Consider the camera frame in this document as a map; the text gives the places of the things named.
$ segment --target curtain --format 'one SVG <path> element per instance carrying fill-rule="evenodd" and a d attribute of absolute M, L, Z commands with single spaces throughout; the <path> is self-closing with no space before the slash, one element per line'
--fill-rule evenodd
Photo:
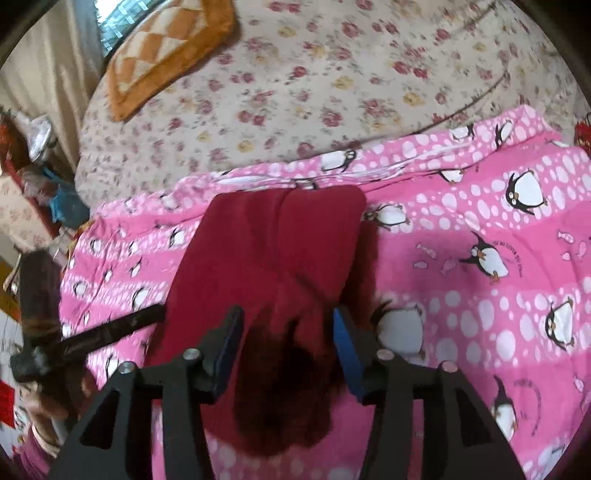
<path fill-rule="evenodd" d="M 60 0 L 0 70 L 0 105 L 31 118 L 49 114 L 72 171 L 82 118 L 103 70 L 94 0 Z"/>

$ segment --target red towel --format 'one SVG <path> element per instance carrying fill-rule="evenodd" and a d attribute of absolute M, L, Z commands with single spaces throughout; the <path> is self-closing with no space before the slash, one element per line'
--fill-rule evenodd
<path fill-rule="evenodd" d="M 219 195 L 204 215 L 147 364 L 197 345 L 231 305 L 242 306 L 245 334 L 229 388 L 202 407 L 205 428 L 238 450 L 276 455 L 330 430 L 342 385 L 332 310 L 345 301 L 365 322 L 371 309 L 375 230 L 361 222 L 365 205 L 352 186 L 278 189 Z"/>

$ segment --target floral bedsheet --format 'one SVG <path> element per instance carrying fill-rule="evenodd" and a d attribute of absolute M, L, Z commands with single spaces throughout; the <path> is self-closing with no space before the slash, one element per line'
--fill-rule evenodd
<path fill-rule="evenodd" d="M 509 0 L 235 0 L 236 38 L 114 122 L 103 79 L 76 185 L 90 206 L 186 175 L 452 128 L 529 103 L 572 139 L 570 71 Z"/>

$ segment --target metal bolt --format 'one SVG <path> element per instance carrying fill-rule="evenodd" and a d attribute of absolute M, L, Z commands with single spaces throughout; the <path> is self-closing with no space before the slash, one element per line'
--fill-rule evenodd
<path fill-rule="evenodd" d="M 444 372 L 447 372 L 449 374 L 457 372 L 457 365 L 454 362 L 451 362 L 449 360 L 444 361 L 441 364 L 441 368 L 443 369 Z"/>
<path fill-rule="evenodd" d="M 120 374 L 129 374 L 135 370 L 135 363 L 133 362 L 123 362 L 120 366 L 118 366 L 118 370 Z"/>
<path fill-rule="evenodd" d="M 197 360 L 199 357 L 201 357 L 201 352 L 197 348 L 187 348 L 183 352 L 185 360 Z"/>
<path fill-rule="evenodd" d="M 378 350 L 375 356 L 384 362 L 389 362 L 390 360 L 394 359 L 394 352 L 392 350 L 388 350 L 387 348 L 381 348 Z"/>

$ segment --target orange pillow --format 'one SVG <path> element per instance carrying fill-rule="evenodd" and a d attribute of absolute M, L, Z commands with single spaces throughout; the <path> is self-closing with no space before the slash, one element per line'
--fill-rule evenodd
<path fill-rule="evenodd" d="M 167 0 L 137 26 L 107 68 L 115 120 L 203 59 L 234 26 L 232 0 Z"/>

